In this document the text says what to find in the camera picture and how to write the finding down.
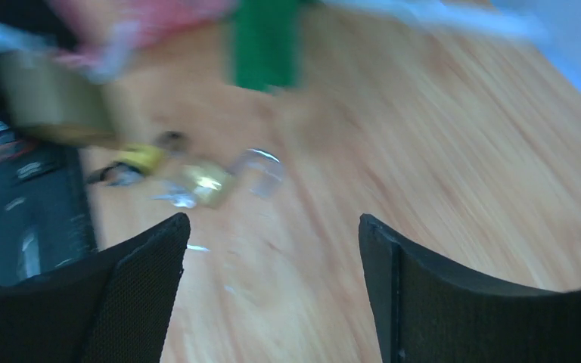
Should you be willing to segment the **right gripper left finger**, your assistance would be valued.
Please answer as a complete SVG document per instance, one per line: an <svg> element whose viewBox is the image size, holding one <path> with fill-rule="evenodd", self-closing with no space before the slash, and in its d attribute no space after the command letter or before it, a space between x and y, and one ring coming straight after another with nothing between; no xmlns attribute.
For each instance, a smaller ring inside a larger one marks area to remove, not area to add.
<svg viewBox="0 0 581 363"><path fill-rule="evenodd" d="M187 215L0 286L0 362L158 362L190 237Z"/></svg>

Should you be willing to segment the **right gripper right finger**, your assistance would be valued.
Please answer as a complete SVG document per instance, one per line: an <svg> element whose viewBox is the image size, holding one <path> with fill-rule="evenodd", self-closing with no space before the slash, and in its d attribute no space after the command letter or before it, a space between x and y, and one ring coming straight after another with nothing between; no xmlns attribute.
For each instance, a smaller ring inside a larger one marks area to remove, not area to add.
<svg viewBox="0 0 581 363"><path fill-rule="evenodd" d="M359 249L385 362L581 362L581 290L494 278L359 220Z"/></svg>

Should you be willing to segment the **brass padlock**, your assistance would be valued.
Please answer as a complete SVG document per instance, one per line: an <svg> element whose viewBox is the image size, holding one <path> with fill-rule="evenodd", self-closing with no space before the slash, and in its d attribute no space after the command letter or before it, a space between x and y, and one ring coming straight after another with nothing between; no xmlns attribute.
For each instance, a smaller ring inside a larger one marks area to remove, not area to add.
<svg viewBox="0 0 581 363"><path fill-rule="evenodd" d="M238 186L241 176L248 169L258 169L263 173L250 189L261 198L272 195L285 177L284 164L275 155L259 148L249 148L228 166L207 158L193 159L181 166L172 178L163 182L165 194L152 198L167 200L179 208L215 209Z"/></svg>
<svg viewBox="0 0 581 363"><path fill-rule="evenodd" d="M33 137L78 147L118 148L104 86L39 53L0 54L0 85L13 125Z"/></svg>

